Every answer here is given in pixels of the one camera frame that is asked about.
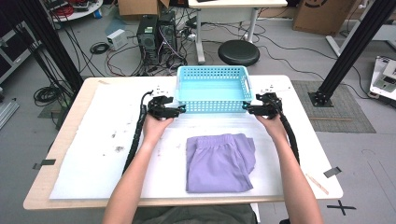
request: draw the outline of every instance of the folded purple clothing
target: folded purple clothing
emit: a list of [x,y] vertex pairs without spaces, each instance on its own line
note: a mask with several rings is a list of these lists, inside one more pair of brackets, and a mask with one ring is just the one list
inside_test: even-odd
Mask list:
[[252,138],[242,133],[187,139],[187,186],[190,193],[244,192],[253,189],[248,174],[256,158]]

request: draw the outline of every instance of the cardboard box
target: cardboard box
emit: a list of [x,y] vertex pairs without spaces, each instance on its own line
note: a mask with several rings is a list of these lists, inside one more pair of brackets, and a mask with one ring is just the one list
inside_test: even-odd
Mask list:
[[163,7],[169,7],[170,0],[119,0],[121,16],[160,15]]
[[293,30],[336,36],[356,1],[360,0],[302,0]]

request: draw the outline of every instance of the black stool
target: black stool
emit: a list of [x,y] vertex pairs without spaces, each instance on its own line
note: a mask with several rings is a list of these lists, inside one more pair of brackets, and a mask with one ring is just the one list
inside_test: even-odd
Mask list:
[[259,49],[245,40],[229,40],[222,43],[218,54],[228,65],[250,66],[260,58]]

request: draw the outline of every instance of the desk leg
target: desk leg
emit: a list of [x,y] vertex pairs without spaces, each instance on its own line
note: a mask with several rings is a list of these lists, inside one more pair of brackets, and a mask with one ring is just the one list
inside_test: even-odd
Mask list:
[[248,27],[247,41],[253,43],[254,27],[256,26],[257,15],[259,14],[259,9],[254,7],[251,9],[250,25]]
[[201,9],[197,10],[197,34],[195,37],[195,47],[197,49],[198,64],[205,63],[204,48],[202,47],[201,38]]

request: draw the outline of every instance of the desktop computer tower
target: desktop computer tower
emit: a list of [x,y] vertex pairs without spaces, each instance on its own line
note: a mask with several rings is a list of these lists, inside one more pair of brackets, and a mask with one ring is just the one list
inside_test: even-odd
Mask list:
[[158,16],[144,15],[137,28],[136,36],[143,64],[160,64],[162,49],[160,49],[161,39],[158,34]]
[[165,11],[159,18],[160,36],[163,40],[163,50],[172,52],[172,48],[177,52],[177,39],[176,39],[176,18],[175,11]]

